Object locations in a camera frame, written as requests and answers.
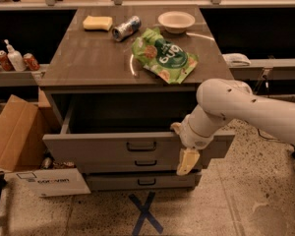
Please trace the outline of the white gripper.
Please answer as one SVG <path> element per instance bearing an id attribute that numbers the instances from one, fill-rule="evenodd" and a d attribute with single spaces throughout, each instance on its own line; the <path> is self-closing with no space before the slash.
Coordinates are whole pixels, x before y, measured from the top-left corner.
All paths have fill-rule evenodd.
<path id="1" fill-rule="evenodd" d="M 212 142 L 216 132 L 215 120 L 208 116 L 198 117 L 189 114 L 181 124 L 172 123 L 170 129 L 179 135 L 186 147 L 180 149 L 176 173 L 179 176 L 187 175 L 200 158 L 198 150 L 206 148 Z"/>

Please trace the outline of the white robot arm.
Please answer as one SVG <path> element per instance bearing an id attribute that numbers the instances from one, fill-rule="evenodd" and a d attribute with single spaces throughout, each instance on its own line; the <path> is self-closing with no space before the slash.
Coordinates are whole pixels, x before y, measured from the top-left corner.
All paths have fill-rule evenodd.
<path id="1" fill-rule="evenodd" d="M 238 119 L 295 147 L 295 103 L 254 95 L 244 82 L 209 79 L 196 93 L 197 106 L 171 129 L 183 147 L 177 174 L 188 174 L 220 128 Z"/>

